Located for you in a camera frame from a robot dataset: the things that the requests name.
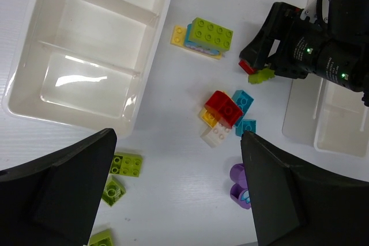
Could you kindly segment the yellow small lego brick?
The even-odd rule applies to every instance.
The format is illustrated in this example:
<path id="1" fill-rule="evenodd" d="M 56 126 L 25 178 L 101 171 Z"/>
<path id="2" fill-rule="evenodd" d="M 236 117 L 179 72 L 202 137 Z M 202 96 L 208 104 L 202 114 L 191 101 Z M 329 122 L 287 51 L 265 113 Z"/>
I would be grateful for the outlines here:
<path id="1" fill-rule="evenodd" d="M 201 110 L 201 112 L 199 113 L 199 118 L 202 119 L 210 128 L 213 128 L 218 122 L 215 116 L 206 108 L 203 108 Z"/>

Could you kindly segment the small green lego brick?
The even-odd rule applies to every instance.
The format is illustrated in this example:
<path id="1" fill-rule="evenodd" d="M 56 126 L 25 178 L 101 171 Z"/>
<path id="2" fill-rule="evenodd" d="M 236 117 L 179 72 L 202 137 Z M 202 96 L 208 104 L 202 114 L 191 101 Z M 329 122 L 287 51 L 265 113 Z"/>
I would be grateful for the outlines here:
<path id="1" fill-rule="evenodd" d="M 252 85 L 261 84 L 274 77 L 275 77 L 274 70 L 271 70 L 266 67 L 262 70 L 257 71 L 255 74 L 249 75 L 248 83 Z"/>

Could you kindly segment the green 2x3 lego brick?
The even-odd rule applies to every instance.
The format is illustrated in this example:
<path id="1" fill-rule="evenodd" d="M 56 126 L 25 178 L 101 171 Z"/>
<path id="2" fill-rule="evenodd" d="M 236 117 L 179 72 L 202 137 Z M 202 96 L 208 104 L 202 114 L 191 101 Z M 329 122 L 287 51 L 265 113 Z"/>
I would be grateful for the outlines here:
<path id="1" fill-rule="evenodd" d="M 112 159 L 110 174 L 139 177 L 143 160 L 141 155 L 116 153 Z"/>

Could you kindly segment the green sloped lego brick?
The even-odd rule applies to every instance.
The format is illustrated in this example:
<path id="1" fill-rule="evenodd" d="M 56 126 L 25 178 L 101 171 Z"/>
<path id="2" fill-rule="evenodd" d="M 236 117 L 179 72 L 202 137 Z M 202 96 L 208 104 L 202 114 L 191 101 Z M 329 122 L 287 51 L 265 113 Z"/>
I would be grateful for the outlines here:
<path id="1" fill-rule="evenodd" d="M 112 207 L 126 193 L 125 187 L 118 181 L 117 178 L 109 176 L 103 190 L 101 199 Z"/>

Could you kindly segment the green 2x4 lego brick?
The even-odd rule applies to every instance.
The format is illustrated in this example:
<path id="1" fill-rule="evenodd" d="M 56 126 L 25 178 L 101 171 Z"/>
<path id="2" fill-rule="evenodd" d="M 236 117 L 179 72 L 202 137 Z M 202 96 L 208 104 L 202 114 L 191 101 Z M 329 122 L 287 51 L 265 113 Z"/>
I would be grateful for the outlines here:
<path id="1" fill-rule="evenodd" d="M 233 37 L 232 30 L 199 17 L 191 24 L 190 41 L 220 52 L 229 51 Z"/>

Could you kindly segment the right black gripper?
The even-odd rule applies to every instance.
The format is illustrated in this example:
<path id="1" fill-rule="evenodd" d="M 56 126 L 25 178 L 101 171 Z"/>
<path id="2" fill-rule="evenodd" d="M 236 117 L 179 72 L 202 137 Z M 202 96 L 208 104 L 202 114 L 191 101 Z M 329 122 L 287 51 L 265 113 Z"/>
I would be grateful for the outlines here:
<path id="1" fill-rule="evenodd" d="M 239 58 L 250 67 L 264 67 L 279 37 L 281 2 L 275 2 L 252 41 Z M 368 0 L 315 0 L 314 23 L 295 20 L 281 39 L 277 75 L 302 78 L 315 74 L 354 92 L 368 92 Z"/>

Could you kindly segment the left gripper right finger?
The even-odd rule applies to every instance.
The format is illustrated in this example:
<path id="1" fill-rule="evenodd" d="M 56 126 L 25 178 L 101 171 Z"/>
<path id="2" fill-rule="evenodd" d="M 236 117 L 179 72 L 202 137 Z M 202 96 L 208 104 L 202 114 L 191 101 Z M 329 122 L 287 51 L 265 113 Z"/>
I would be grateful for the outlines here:
<path id="1" fill-rule="evenodd" d="M 368 183 L 322 169 L 246 131 L 241 139 L 259 245 L 367 245 Z"/>

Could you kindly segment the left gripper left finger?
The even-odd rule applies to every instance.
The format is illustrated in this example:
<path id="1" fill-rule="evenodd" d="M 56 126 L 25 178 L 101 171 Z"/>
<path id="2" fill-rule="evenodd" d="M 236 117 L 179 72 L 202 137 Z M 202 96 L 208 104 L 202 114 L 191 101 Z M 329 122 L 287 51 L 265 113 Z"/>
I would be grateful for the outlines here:
<path id="1" fill-rule="evenodd" d="M 86 245 L 116 147 L 105 128 L 1 170 L 1 245 Z"/>

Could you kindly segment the teal printed lego brick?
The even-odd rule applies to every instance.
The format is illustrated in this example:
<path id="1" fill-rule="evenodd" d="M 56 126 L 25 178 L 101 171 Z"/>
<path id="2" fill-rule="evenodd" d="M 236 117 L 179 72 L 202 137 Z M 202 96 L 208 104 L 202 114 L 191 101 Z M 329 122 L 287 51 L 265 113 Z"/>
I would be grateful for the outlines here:
<path id="1" fill-rule="evenodd" d="M 190 41 L 190 31 L 191 31 L 192 24 L 189 24 L 187 26 L 187 31 L 184 39 L 183 45 L 191 50 L 200 52 L 202 54 L 210 55 L 210 56 L 217 56 L 221 55 L 221 52 L 219 50 L 215 50 L 212 48 L 208 48 L 205 46 L 202 46 L 196 42 Z"/>

